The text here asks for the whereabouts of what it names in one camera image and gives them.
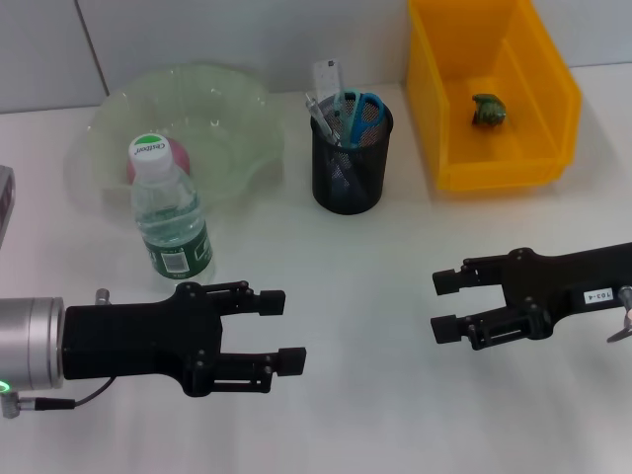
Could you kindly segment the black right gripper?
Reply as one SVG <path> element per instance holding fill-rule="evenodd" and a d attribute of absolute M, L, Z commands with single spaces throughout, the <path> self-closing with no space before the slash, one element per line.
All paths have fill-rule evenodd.
<path fill-rule="evenodd" d="M 501 285 L 509 306 L 464 317 L 432 318 L 438 344 L 466 338 L 474 351 L 480 351 L 521 339 L 541 340 L 550 337 L 566 317 L 631 308 L 631 245 L 557 257 L 523 248 L 508 256 L 465 259 L 458 272 L 433 273 L 433 282 L 437 295 Z"/>

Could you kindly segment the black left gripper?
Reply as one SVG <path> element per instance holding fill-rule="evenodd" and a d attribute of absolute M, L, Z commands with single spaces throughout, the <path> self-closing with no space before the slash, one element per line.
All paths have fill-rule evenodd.
<path fill-rule="evenodd" d="M 282 315 L 285 292 L 257 293 L 245 280 L 185 282 L 153 303 L 70 306 L 65 310 L 62 369 L 67 380 L 160 374 L 190 397 L 214 388 L 219 317 Z"/>

